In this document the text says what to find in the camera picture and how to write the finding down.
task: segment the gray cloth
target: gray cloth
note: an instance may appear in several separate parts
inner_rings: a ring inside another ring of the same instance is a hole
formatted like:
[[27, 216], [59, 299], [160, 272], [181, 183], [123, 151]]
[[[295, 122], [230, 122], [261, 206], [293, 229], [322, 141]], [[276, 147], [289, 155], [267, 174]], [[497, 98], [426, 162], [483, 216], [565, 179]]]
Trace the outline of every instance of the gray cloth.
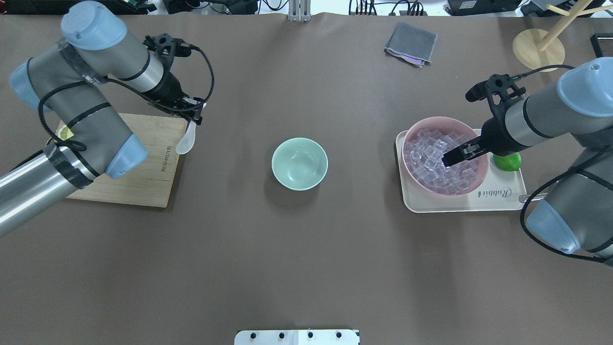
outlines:
[[421, 68], [425, 62], [432, 63], [437, 37], [438, 34], [430, 31], [399, 23], [384, 50]]

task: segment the white label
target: white label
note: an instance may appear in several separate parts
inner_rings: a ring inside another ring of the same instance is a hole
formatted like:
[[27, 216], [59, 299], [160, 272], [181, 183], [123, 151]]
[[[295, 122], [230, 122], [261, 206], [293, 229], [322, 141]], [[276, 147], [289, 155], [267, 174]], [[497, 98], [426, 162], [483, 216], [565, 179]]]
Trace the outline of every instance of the white label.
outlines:
[[462, 1], [462, 4], [460, 5], [460, 10], [463, 9], [472, 9], [474, 7], [474, 5], [477, 4], [477, 0], [474, 1]]

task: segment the white metal plate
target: white metal plate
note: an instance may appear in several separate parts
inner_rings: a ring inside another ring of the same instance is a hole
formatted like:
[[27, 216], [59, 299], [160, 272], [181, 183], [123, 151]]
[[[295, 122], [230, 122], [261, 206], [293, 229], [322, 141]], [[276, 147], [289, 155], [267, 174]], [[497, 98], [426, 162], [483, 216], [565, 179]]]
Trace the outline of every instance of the white metal plate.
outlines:
[[245, 330], [234, 345], [359, 345], [359, 330]]
[[[477, 135], [481, 130], [474, 130]], [[524, 204], [519, 196], [526, 194], [526, 186], [521, 169], [519, 171], [502, 171], [490, 164], [487, 175], [479, 188], [462, 196], [453, 198], [436, 197], [426, 193], [423, 187], [409, 176], [402, 160], [402, 144], [406, 131], [396, 137], [396, 154], [400, 185], [406, 208], [415, 213], [429, 212], [468, 212], [468, 211], [516, 211]]]

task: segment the cutting board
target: cutting board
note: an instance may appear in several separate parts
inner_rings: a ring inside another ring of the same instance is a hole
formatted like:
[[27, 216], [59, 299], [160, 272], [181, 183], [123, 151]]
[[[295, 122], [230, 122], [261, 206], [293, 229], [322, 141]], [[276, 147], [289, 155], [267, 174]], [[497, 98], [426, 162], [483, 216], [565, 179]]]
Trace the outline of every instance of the cutting board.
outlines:
[[[119, 179], [111, 179], [103, 174], [68, 198], [166, 207], [179, 161], [175, 146], [185, 134], [187, 121], [178, 117], [137, 114], [120, 116], [149, 152], [147, 160]], [[65, 128], [60, 123], [58, 135], [62, 127]]]

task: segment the metal cylinder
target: metal cylinder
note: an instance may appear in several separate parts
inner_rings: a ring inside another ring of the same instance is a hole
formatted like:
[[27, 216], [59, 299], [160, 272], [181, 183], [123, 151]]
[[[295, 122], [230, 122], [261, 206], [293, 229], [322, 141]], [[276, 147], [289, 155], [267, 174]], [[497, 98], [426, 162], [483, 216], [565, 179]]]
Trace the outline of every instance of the metal cylinder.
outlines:
[[0, 179], [0, 237], [76, 190], [44, 153], [11, 171]]

